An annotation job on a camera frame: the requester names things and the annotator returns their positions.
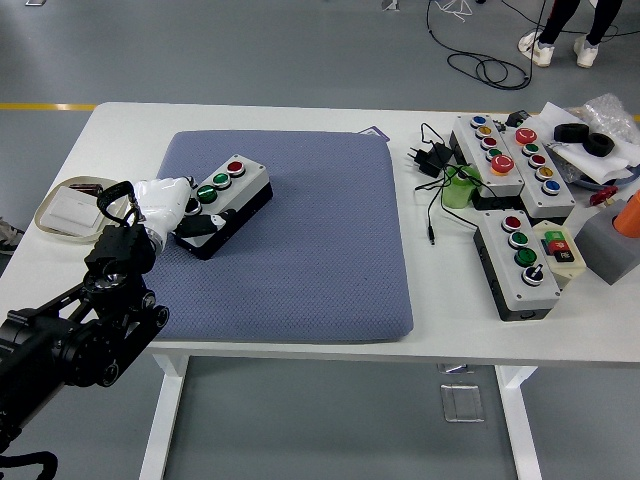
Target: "black pants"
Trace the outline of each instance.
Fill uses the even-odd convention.
[[[547,26],[540,34],[538,41],[540,43],[555,43],[564,26],[576,13],[578,5],[580,5],[580,0],[555,0],[549,20],[547,20]],[[598,0],[593,26],[587,35],[587,41],[591,45],[600,43],[613,19],[618,15],[620,5],[622,5],[622,0]]]

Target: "charger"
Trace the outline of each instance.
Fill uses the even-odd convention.
[[[408,154],[418,164],[420,171],[433,178],[438,178],[442,169],[449,163],[453,151],[444,143],[430,142],[433,148],[428,152],[422,149],[412,148],[414,155]]]

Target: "black tape roll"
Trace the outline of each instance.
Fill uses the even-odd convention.
[[[613,140],[602,133],[591,133],[582,144],[587,153],[595,157],[606,157],[614,147]]]
[[[584,143],[589,136],[589,126],[584,123],[563,123],[553,129],[553,139],[563,143]]]

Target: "white table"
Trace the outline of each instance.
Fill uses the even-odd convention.
[[[414,192],[416,185],[428,180],[407,156],[410,147],[421,146],[420,124],[427,122],[448,138],[455,117],[452,112],[131,103],[104,104],[95,110],[53,185],[79,175],[132,181],[155,178],[172,137],[184,130],[358,132],[377,126],[391,138],[388,146],[415,322],[404,339],[378,344],[153,342],[149,351],[165,370],[165,380],[140,478],[162,477],[190,355],[499,365],[496,371],[519,478],[541,478],[520,383],[540,365],[640,364],[634,297],[640,270],[613,287],[587,271],[568,285],[544,320],[500,321],[472,230],[436,207],[432,213],[436,246],[431,246],[425,220],[431,194]],[[635,189],[628,187],[624,195]],[[566,226],[575,235],[598,207],[584,208],[588,192],[574,195],[578,207]],[[477,213],[467,209],[463,215],[473,221]],[[36,307],[79,283],[90,248],[52,239],[32,223],[0,278],[0,312]]]

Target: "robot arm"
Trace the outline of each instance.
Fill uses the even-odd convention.
[[[39,308],[8,313],[0,327],[0,453],[64,385],[113,385],[167,324],[169,310],[156,304],[143,275],[182,221],[191,192],[185,178],[105,190],[98,208],[118,225],[106,226],[85,258],[82,283]],[[127,214],[109,214],[109,204],[125,195]],[[62,310],[72,306],[65,318]],[[50,457],[0,457],[0,467],[43,463],[42,475],[55,474]]]

